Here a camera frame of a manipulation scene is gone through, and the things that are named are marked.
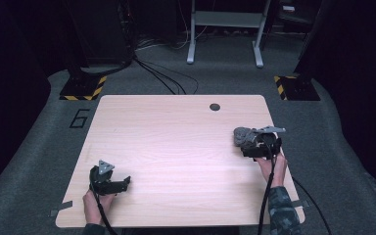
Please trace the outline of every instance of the black cable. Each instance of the black cable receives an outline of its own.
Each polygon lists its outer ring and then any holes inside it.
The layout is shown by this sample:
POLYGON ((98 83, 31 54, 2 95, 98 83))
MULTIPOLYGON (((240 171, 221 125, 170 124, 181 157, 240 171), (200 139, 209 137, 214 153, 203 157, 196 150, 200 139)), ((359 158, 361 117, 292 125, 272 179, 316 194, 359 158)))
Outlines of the black cable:
POLYGON ((317 203, 314 201, 314 199, 310 196, 310 194, 308 193, 308 191, 304 188, 304 186, 302 186, 302 184, 295 178, 292 176, 292 179, 293 181, 295 181, 295 183, 297 183, 304 191, 305 193, 307 194, 307 196, 310 198, 310 200, 313 202, 313 204, 315 205, 316 209, 318 210, 319 214, 320 214, 320 217, 322 218, 323 220, 323 223, 325 224, 325 227, 326 229, 328 230, 328 234, 332 235, 332 232, 331 232, 331 229, 329 228, 329 225, 328 225, 328 222, 326 222, 326 219, 325 217, 323 216, 323 213, 322 211, 320 210, 319 206, 317 205, 317 203))
POLYGON ((187 74, 184 74, 184 73, 181 73, 181 72, 179 72, 179 71, 170 70, 170 69, 168 69, 168 68, 166 68, 166 67, 163 67, 163 66, 160 66, 160 65, 154 64, 154 63, 152 63, 152 62, 147 62, 147 61, 142 61, 142 60, 139 60, 139 61, 140 61, 140 62, 143 62, 143 63, 145 63, 145 64, 150 64, 150 65, 153 65, 153 66, 156 66, 156 67, 160 67, 160 68, 162 68, 162 69, 164 69, 164 70, 171 71, 171 72, 174 72, 174 73, 176 73, 176 74, 179 74, 179 75, 182 75, 182 76, 185 76, 185 77, 190 78, 191 80, 195 81, 195 83, 196 83, 196 87, 195 87, 195 90, 194 90, 193 94, 197 93, 197 91, 198 91, 198 86, 199 86, 199 82, 198 82, 198 80, 195 79, 194 77, 192 77, 192 76, 190 76, 190 75, 187 75, 187 74))
POLYGON ((158 77, 157 74, 155 74, 154 70, 151 70, 151 68, 147 67, 145 64, 141 63, 140 61, 138 61, 136 59, 134 61, 137 64, 139 64, 140 67, 142 67, 143 69, 145 69, 146 71, 151 73, 154 77, 156 77, 157 80, 159 80, 173 95, 176 95, 176 93, 160 77, 158 77))
POLYGON ((271 160, 271 172, 268 176, 267 180, 267 186, 264 191, 264 197, 263 197, 263 202, 261 203, 261 209, 260 209, 260 216, 258 220, 258 235, 261 235, 262 229, 263 229, 263 219, 264 219, 264 212, 265 212, 265 205, 268 199, 268 195, 270 194, 270 188, 271 188, 271 183, 273 182, 273 176, 274 176, 274 167, 276 166, 276 159, 273 157, 273 154, 271 153, 270 146, 267 145, 267 143, 263 139, 264 145, 267 147, 268 154, 270 156, 271 160))
POLYGON ((100 200, 99 200, 99 195, 94 191, 94 186, 93 186, 93 182, 91 180, 91 176, 90 176, 90 187, 91 187, 91 191, 93 192, 94 199, 96 199, 97 207, 99 208, 100 215, 102 216, 102 219, 103 219, 103 222, 106 225, 106 228, 108 229, 108 231, 110 232, 111 235, 117 235, 115 230, 113 230, 112 226, 110 225, 110 223, 109 223, 109 221, 106 217, 105 210, 103 210, 103 206, 102 206, 102 204, 100 203, 100 200))
POLYGON ((155 70, 155 69, 153 69, 152 67, 150 67, 150 66, 148 66, 148 65, 146 65, 144 62, 142 62, 142 61, 140 61, 139 59, 137 59, 137 58, 134 58, 133 59, 137 64, 139 64, 139 66, 141 66, 143 69, 145 69, 146 71, 148 71, 149 73, 151 73, 156 79, 158 79, 173 95, 176 95, 176 92, 174 92, 162 79, 161 79, 161 77, 162 78, 164 78, 164 79, 167 79, 167 80, 169 80, 170 82, 172 82, 175 86, 176 86, 176 88, 178 89, 178 94, 179 94, 179 90, 181 89, 182 90, 182 92, 186 95, 187 93, 186 93, 186 91, 185 91, 185 89, 182 87, 182 85, 181 84, 179 84, 179 82, 177 82, 177 81, 175 81, 174 79, 172 79, 172 78, 170 78, 169 76, 167 76, 167 75, 165 75, 165 74, 163 74, 163 73, 161 73, 161 72, 159 72, 159 71, 157 71, 157 70, 155 70))

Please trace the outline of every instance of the right hand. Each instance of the right hand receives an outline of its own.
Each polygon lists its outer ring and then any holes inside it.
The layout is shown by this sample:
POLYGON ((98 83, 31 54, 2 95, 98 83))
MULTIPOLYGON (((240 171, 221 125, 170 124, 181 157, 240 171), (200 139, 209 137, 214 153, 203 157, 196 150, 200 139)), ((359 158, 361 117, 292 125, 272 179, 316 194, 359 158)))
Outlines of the right hand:
MULTIPOLYGON (((273 181, 271 182, 271 188, 283 186, 285 180, 286 167, 288 161, 283 154, 279 153, 276 157, 276 166, 274 167, 273 181)), ((266 181, 271 173, 271 160, 265 160, 263 158, 255 158, 261 168, 261 173, 266 181)))

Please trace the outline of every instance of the cable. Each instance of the cable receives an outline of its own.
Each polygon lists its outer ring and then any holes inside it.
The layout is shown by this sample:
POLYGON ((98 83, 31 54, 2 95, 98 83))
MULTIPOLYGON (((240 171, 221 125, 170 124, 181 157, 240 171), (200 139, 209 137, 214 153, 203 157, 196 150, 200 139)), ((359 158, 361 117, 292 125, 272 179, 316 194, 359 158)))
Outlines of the cable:
POLYGON ((147 61, 142 61, 142 60, 139 60, 139 61, 140 61, 140 62, 143 62, 143 63, 146 63, 146 64, 150 64, 150 65, 156 66, 156 67, 160 67, 160 68, 162 68, 162 69, 164 69, 164 70, 171 71, 171 72, 174 72, 174 73, 176 73, 176 74, 179 74, 179 75, 182 75, 182 76, 185 76, 185 77, 188 77, 189 79, 195 81, 195 83, 196 83, 196 87, 195 87, 195 90, 194 90, 193 94, 197 93, 197 91, 198 91, 198 87, 199 87, 199 82, 198 82, 198 80, 195 79, 194 77, 192 77, 192 76, 190 76, 190 75, 187 75, 187 74, 184 74, 184 73, 181 73, 181 72, 179 72, 179 71, 170 70, 170 69, 168 69, 168 68, 166 68, 166 67, 163 67, 163 66, 160 66, 160 65, 154 64, 154 63, 152 63, 152 62, 147 62, 147 61))
POLYGON ((271 172, 268 176, 267 180, 267 186, 264 191, 264 197, 263 197, 263 202, 261 203, 261 209, 260 209, 260 216, 258 220, 258 235, 261 235, 262 229, 263 229, 263 219, 264 219, 264 211, 265 211, 265 205, 268 199, 268 195, 270 194, 270 188, 271 188, 271 183, 273 182, 273 176, 274 176, 274 167, 276 166, 276 157, 273 157, 273 154, 271 153, 271 148, 270 146, 265 142, 264 139, 262 139, 264 145, 267 147, 268 154, 270 156, 271 160, 271 172))
POLYGON ((137 59, 136 57, 133 59, 137 64, 139 64, 139 66, 140 67, 142 67, 143 69, 145 69, 146 71, 148 71, 150 74, 152 74, 157 80, 159 80, 173 95, 176 95, 176 94, 180 94, 180 90, 182 90, 182 92, 183 92, 183 94, 184 95, 186 95, 187 93, 186 93, 186 91, 185 91, 185 89, 183 88, 183 86, 179 83, 179 82, 177 82, 176 80, 174 80, 174 79, 172 79, 172 78, 170 78, 169 76, 167 76, 167 75, 165 75, 165 74, 163 74, 163 73, 161 73, 161 72, 159 72, 159 71, 157 71, 157 70, 155 70, 155 69, 153 69, 152 67, 150 67, 150 66, 148 66, 147 64, 151 64, 151 65, 154 65, 154 66, 157 66, 157 67, 161 67, 161 68, 163 68, 163 69, 165 69, 165 70, 168 70, 168 71, 172 71, 172 72, 175 72, 175 73, 178 73, 178 74, 180 74, 180 75, 184 75, 184 76, 186 76, 186 77, 189 77, 190 79, 193 79, 194 81, 196 81, 196 83, 197 83, 197 86, 196 86, 196 89, 195 89, 195 91, 194 91, 194 94, 195 94, 195 92, 197 92, 197 90, 198 90, 198 81, 195 79, 195 78, 193 78, 193 77, 191 77, 191 76, 189 76, 189 75, 185 75, 185 74, 182 74, 182 73, 180 73, 180 72, 178 72, 178 71, 175 71, 175 70, 170 70, 170 69, 167 69, 167 68, 165 68, 165 67, 162 67, 162 66, 159 66, 159 65, 155 65, 155 64, 153 64, 153 63, 149 63, 149 62, 144 62, 144 61, 141 61, 141 60, 139 60, 139 59, 137 59), (177 92, 175 92, 175 91, 173 91, 164 81, 163 81, 163 79, 166 79, 166 80, 168 80, 168 81, 170 81, 170 82, 172 82, 175 86, 176 86, 176 88, 177 88, 177 92))
POLYGON ((332 234, 331 232, 331 229, 329 228, 329 225, 328 223, 326 222, 326 219, 325 217, 323 216, 323 213, 322 211, 320 210, 319 206, 317 205, 317 203, 314 201, 314 199, 310 196, 310 194, 308 193, 308 191, 304 188, 304 186, 302 186, 302 184, 295 178, 292 176, 292 179, 293 181, 295 181, 295 183, 297 183, 304 191, 305 193, 307 194, 307 196, 310 198, 310 200, 313 202, 313 204, 315 205, 316 209, 318 210, 319 214, 320 214, 320 217, 322 218, 323 220, 323 223, 325 224, 325 227, 326 229, 328 230, 328 234, 332 234))
MULTIPOLYGON (((142 67, 143 69, 145 69, 146 71, 148 71, 149 73, 151 73, 154 77, 157 78, 157 80, 159 80, 173 95, 176 95, 176 93, 160 78, 160 76, 162 76, 162 74, 156 74, 156 70, 152 69, 151 67, 147 66, 146 64, 140 62, 139 60, 137 59, 134 59, 134 61, 139 64, 140 67, 142 67)), ((175 80, 171 79, 170 77, 164 77, 165 79, 170 79, 171 82, 173 82, 177 89, 178 89, 178 94, 179 94, 179 87, 181 87, 179 85, 179 83, 177 83, 175 80)))
POLYGON ((106 218, 105 211, 103 210, 103 206, 99 200, 99 195, 96 194, 96 192, 94 191, 94 186, 93 186, 93 181, 91 180, 91 175, 90 175, 90 187, 91 187, 91 191, 93 192, 94 198, 96 199, 97 207, 99 208, 100 215, 102 216, 102 219, 106 225, 106 228, 108 229, 111 235, 117 235, 115 230, 113 230, 112 226, 110 225, 108 219, 106 218))
POLYGON ((184 14, 182 13, 182 7, 181 7, 181 1, 180 0, 178 0, 178 6, 179 6, 179 12, 181 13, 182 20, 184 21, 185 31, 186 31, 186 38, 185 38, 185 42, 182 44, 182 46, 171 47, 171 48, 176 49, 176 50, 181 49, 182 47, 184 47, 188 43, 188 41, 189 41, 188 40, 188 38, 189 38, 189 35, 188 35, 188 26, 187 26, 187 22, 185 22, 184 14))

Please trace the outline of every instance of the gray carpet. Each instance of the gray carpet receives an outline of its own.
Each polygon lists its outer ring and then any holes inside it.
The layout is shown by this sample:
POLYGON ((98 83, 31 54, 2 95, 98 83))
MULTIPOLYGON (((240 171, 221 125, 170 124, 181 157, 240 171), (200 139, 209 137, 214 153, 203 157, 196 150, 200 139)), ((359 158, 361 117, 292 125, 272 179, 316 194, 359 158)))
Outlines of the gray carpet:
MULTIPOLYGON (((333 234, 376 234, 376 183, 364 170, 343 137, 339 116, 328 93, 314 81, 320 102, 282 101, 274 75, 291 75, 303 42, 273 35, 262 52, 264 68, 255 66, 250 37, 209 38, 197 44, 195 64, 187 65, 188 45, 175 50, 159 46, 137 51, 140 60, 190 75, 198 80, 197 94, 259 94, 265 97, 281 134, 290 170, 319 204, 333 234)), ((187 93, 193 80, 161 68, 187 93)), ((0 176, 0 234, 80 234, 60 229, 49 211, 67 190, 81 146, 97 109, 95 101, 61 101, 66 71, 49 77, 47 105, 10 164, 0 176), (78 109, 89 109, 84 128, 69 128, 78 109)), ((101 95, 162 94, 169 91, 137 64, 108 76, 101 95)), ((305 192, 297 186, 303 200, 305 192)), ((305 209, 304 234, 327 234, 314 206, 305 209)), ((257 234, 256 226, 241 234, 257 234)))

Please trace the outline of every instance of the black curtain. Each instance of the black curtain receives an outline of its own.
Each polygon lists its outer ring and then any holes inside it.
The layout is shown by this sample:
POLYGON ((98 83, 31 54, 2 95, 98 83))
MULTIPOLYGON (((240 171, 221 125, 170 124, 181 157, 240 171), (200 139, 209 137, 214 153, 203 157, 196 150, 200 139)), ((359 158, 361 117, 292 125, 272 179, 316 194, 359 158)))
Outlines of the black curtain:
POLYGON ((324 0, 321 14, 296 72, 328 90, 346 139, 376 178, 376 1, 324 0))
POLYGON ((22 26, 0 0, 0 173, 24 141, 50 94, 40 62, 43 60, 34 53, 22 26))

